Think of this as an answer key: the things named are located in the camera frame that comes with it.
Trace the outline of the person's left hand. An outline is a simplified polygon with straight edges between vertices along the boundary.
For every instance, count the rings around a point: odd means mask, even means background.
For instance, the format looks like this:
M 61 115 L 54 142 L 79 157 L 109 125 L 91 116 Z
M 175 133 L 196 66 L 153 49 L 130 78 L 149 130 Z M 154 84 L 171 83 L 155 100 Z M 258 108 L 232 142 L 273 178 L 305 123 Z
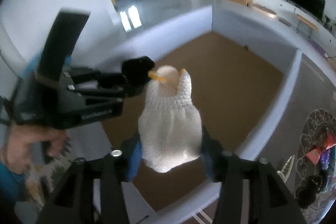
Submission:
M 7 139 L 1 147 L 1 163 L 11 172 L 22 174 L 33 160 L 32 146 L 37 142 L 49 142 L 47 156 L 60 155 L 67 134 L 64 130 L 36 125 L 11 124 Z

